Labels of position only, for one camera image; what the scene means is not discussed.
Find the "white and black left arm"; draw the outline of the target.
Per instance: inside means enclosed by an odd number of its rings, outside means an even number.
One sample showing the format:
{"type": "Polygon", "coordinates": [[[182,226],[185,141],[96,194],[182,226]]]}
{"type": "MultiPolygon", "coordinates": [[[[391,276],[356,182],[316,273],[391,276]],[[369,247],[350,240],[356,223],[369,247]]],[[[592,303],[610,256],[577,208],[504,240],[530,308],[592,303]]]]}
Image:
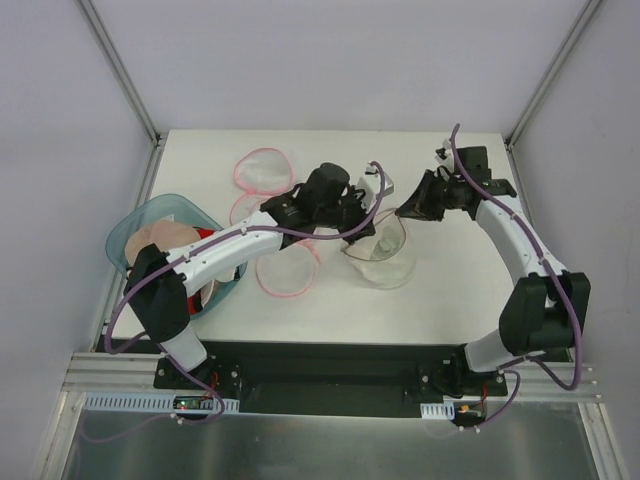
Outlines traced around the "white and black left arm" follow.
{"type": "Polygon", "coordinates": [[[227,229],[168,251],[156,244],[144,247],[120,305],[132,309],[144,334],[173,361],[179,380],[188,388],[202,388],[212,367],[190,325],[189,298],[221,275],[300,240],[354,243],[374,235],[373,219],[392,189],[377,162],[366,167],[357,184],[342,167],[323,163],[306,181],[269,198],[227,229]]]}

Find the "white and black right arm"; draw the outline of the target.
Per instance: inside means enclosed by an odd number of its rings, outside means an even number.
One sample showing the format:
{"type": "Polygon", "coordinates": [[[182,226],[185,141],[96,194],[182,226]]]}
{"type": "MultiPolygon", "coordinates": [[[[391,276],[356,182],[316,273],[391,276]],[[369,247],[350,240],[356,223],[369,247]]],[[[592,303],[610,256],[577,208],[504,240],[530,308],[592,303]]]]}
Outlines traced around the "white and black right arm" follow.
{"type": "Polygon", "coordinates": [[[464,345],[461,363],[450,369],[452,387],[469,395],[484,385],[487,372],[518,358],[576,349],[591,285],[544,245],[511,182],[493,178],[486,148],[443,146],[436,160],[437,168],[424,172],[397,216],[439,222],[448,211],[467,213],[492,241],[513,283],[497,329],[464,345]]]}

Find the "cream mesh laundry bag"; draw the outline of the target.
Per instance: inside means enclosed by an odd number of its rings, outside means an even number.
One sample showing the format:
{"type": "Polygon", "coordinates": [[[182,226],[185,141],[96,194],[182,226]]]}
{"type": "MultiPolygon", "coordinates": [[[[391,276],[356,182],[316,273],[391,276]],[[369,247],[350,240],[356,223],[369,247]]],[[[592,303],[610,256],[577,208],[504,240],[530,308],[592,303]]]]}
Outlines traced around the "cream mesh laundry bag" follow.
{"type": "Polygon", "coordinates": [[[411,278],[417,262],[408,230],[394,209],[377,213],[373,224],[376,229],[373,237],[346,245],[341,252],[372,287],[381,290],[398,288],[411,278]],[[372,256],[372,252],[383,237],[401,242],[402,248],[393,257],[380,261],[372,256]]]}

